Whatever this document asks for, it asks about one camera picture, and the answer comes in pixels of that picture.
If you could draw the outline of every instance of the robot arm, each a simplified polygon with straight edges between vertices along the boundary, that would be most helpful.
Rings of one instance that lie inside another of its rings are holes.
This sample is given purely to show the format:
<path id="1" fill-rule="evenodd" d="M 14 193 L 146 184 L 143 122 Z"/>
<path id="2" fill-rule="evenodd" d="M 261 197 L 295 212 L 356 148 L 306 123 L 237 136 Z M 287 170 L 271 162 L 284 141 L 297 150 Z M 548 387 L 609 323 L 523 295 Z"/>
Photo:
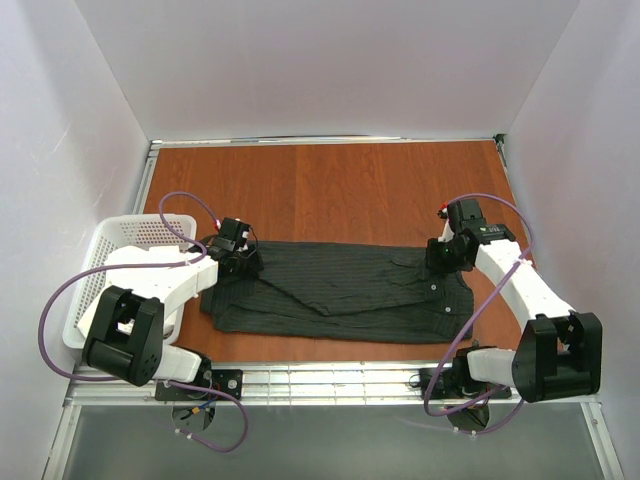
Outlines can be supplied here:
<path id="1" fill-rule="evenodd" d="M 113 271 L 78 327 L 86 332 L 82 359 L 89 366 L 141 386 L 152 379 L 205 384 L 208 358 L 163 345 L 163 328 L 178 307 L 212 287 L 220 275 L 252 274 L 262 269 L 255 246 L 247 247 L 251 226 L 225 218 L 220 232 L 205 239 L 208 256 L 197 263 L 194 252 L 177 247 L 148 251 L 136 247 L 116 250 L 109 263 L 173 263 L 183 267 Z"/>
<path id="2" fill-rule="evenodd" d="M 501 294 L 523 332 L 517 350 L 472 347 L 453 360 L 465 391 L 486 383 L 516 388 L 528 402 L 592 394 L 600 387 L 602 325 L 592 313 L 576 313 L 531 266 L 521 260 L 515 237 L 504 225 L 487 224 L 478 203 L 460 200 L 440 215 L 447 219 L 429 240 L 426 264 L 434 272 L 478 268 L 498 285 L 517 262 L 522 265 Z"/>

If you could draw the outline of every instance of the laundry basket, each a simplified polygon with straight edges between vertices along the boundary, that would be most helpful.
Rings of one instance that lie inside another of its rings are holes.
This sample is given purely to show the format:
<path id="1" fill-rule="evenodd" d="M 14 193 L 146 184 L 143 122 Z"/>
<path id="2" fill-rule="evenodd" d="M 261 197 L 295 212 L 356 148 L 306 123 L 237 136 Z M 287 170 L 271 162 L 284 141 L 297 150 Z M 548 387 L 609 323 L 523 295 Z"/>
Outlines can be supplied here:
<path id="1" fill-rule="evenodd" d="M 177 232 L 189 238 L 195 238 L 196 221 L 193 217 L 166 214 L 165 218 Z M 157 214 L 107 218 L 98 225 L 93 234 L 82 270 L 104 265 L 107 256 L 118 248 L 129 245 L 149 248 L 176 244 L 181 248 L 187 247 L 185 242 L 167 230 Z M 105 275 L 105 272 L 98 273 L 85 277 L 77 283 L 62 333 L 65 345 L 70 348 L 82 349 L 84 347 L 85 337 L 77 328 L 78 321 L 104 287 Z M 177 340 L 182 322 L 182 310 L 183 307 L 180 307 L 173 331 L 164 339 L 164 343 L 170 344 Z"/>

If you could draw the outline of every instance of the white backdrop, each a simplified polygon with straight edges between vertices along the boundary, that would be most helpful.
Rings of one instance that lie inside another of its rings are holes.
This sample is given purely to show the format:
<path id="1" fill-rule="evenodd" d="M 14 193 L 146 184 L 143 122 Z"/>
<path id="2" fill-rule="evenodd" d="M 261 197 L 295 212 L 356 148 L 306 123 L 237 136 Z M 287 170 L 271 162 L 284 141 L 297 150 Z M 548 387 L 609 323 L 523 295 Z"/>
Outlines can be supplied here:
<path id="1" fill-rule="evenodd" d="M 582 0 L 507 135 L 536 262 L 604 325 L 603 411 L 627 478 L 640 478 L 640 1 Z"/>
<path id="2" fill-rule="evenodd" d="M 46 299 L 95 225 L 130 211 L 147 139 L 72 0 L 0 2 L 0 478 L 40 479 L 68 381 L 44 365 Z M 63 368 L 64 296 L 48 343 Z"/>
<path id="3" fill-rule="evenodd" d="M 506 132 L 578 0 L 77 0 L 149 138 Z"/>

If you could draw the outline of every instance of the metal frame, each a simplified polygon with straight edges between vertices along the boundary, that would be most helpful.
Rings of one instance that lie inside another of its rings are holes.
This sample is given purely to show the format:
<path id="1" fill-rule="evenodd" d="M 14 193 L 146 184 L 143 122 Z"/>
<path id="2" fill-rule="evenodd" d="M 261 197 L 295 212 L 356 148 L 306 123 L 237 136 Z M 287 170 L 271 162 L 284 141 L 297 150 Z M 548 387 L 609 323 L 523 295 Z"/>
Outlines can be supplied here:
<path id="1" fill-rule="evenodd" d="M 243 146 L 243 145 L 300 145 L 338 143 L 407 143 L 461 141 L 461 139 L 421 140 L 401 137 L 291 137 L 251 138 L 208 141 L 162 142 L 150 144 L 144 174 L 136 198 L 134 212 L 142 213 L 153 178 L 160 150 L 164 147 L 182 148 L 197 146 Z M 419 405 L 420 392 L 409 386 L 409 379 L 418 368 L 434 368 L 433 359 L 424 362 L 307 362 L 307 363 L 246 363 L 216 364 L 218 368 L 238 368 L 244 371 L 242 402 L 246 405 Z M 84 375 L 100 375 L 99 372 L 80 367 Z M 125 382 L 105 384 L 72 382 L 65 398 L 65 409 L 60 427 L 43 478 L 61 478 L 71 449 L 78 418 L 85 405 L 146 405 L 164 406 L 167 402 L 154 400 L 155 385 L 134 387 Z M 448 404 L 458 400 L 447 401 Z M 517 395 L 507 400 L 492 400 L 495 403 L 516 403 Z M 557 402 L 579 403 L 585 424 L 591 435 L 604 478 L 623 478 L 622 469 L 613 448 L 599 397 L 575 397 Z"/>

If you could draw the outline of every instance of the wooden table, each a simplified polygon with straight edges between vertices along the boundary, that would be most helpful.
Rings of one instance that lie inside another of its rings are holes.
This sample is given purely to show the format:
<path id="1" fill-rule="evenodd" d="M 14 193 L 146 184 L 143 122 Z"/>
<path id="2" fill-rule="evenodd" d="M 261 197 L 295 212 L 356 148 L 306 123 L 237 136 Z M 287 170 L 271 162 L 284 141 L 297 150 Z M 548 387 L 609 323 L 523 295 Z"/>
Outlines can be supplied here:
<path id="1" fill-rule="evenodd" d="M 198 195 L 223 218 L 250 223 L 262 240 L 425 246 L 442 232 L 436 216 L 456 195 L 484 192 L 513 200 L 492 141 L 163 148 L 145 212 L 174 190 Z M 525 246 L 517 216 L 481 201 L 492 223 L 505 223 Z M 174 198 L 167 211 L 187 213 L 200 237 L 213 224 L 195 202 Z M 478 305 L 492 290 L 474 271 L 465 274 Z M 437 360 L 446 344 L 398 345 L 345 340 L 223 333 L 199 311 L 185 308 L 178 345 L 218 362 Z M 478 320 L 474 338 L 515 348 L 520 330 L 502 299 Z"/>

